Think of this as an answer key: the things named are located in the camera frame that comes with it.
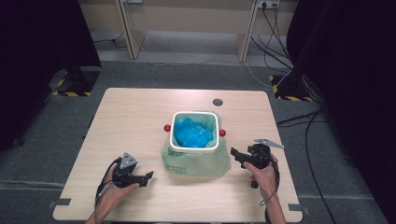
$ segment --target red knob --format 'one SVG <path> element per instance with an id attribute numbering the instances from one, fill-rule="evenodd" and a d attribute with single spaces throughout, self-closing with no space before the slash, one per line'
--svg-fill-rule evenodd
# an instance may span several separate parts
<path id="1" fill-rule="evenodd" d="M 171 131 L 171 126 L 169 124 L 166 124 L 165 126 L 163 126 L 163 129 L 169 133 Z"/>
<path id="2" fill-rule="evenodd" d="M 226 134 L 225 130 L 221 129 L 221 130 L 219 131 L 219 135 L 220 135 L 221 137 L 224 137 L 225 134 Z"/>

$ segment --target hand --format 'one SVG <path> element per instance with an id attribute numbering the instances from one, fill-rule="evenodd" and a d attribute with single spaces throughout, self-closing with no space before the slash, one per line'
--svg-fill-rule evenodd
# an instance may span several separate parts
<path id="1" fill-rule="evenodd" d="M 99 198 L 95 211 L 91 214 L 86 223 L 101 223 L 129 193 L 140 187 L 138 183 L 132 184 L 124 189 L 120 189 L 115 186 L 110 180 L 112 179 L 113 171 L 116 168 L 116 165 L 117 164 L 114 164 L 109 170 L 105 178 L 105 183 L 108 183 L 104 186 L 104 189 L 107 188 L 107 190 Z"/>
<path id="2" fill-rule="evenodd" d="M 271 153 L 274 162 L 277 163 L 277 158 Z M 249 162 L 244 162 L 244 166 L 253 174 L 251 181 L 257 181 L 260 187 L 260 194 L 267 202 L 271 195 L 276 191 L 276 174 L 273 164 L 270 162 L 264 169 L 258 169 Z"/>

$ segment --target wooden table top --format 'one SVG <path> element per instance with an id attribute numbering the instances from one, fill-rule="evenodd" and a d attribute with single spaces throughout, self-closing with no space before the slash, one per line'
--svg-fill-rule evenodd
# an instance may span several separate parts
<path id="1" fill-rule="evenodd" d="M 221 99 L 223 105 L 213 104 Z M 154 171 L 144 188 L 130 195 L 106 220 L 131 222 L 264 222 L 264 207 L 257 189 L 250 187 L 250 172 L 231 157 L 231 170 L 219 178 L 167 173 L 161 150 L 178 111 L 208 110 L 221 117 L 227 149 L 248 153 L 254 138 L 281 144 L 273 111 L 263 91 L 207 91 L 174 89 L 108 89 L 66 182 L 57 205 L 58 220 L 85 220 L 93 211 L 96 189 L 108 165 L 124 152 L 138 159 L 134 175 Z M 279 159 L 279 199 L 288 222 L 303 218 L 290 211 L 299 204 L 283 149 L 271 148 Z"/>

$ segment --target person's right hand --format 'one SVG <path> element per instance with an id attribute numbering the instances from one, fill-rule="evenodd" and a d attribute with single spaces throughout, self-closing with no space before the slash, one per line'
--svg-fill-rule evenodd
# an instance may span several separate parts
<path id="1" fill-rule="evenodd" d="M 277 158 L 273 154 L 271 154 L 271 157 L 277 163 Z M 250 180 L 257 181 L 260 187 L 260 194 L 267 202 L 276 191 L 276 174 L 273 164 L 270 162 L 264 169 L 258 169 L 253 164 L 245 161 L 244 166 L 253 174 Z"/>

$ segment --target translucent green plastic bag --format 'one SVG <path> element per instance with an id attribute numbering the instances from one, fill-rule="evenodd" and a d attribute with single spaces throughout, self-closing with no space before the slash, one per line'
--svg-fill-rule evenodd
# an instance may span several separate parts
<path id="1" fill-rule="evenodd" d="M 219 115 L 217 117 L 220 128 L 221 119 Z M 174 151 L 169 139 L 168 136 L 162 150 L 163 166 L 167 172 L 179 175 L 220 177 L 231 168 L 230 155 L 223 137 L 219 138 L 218 148 L 210 153 Z"/>

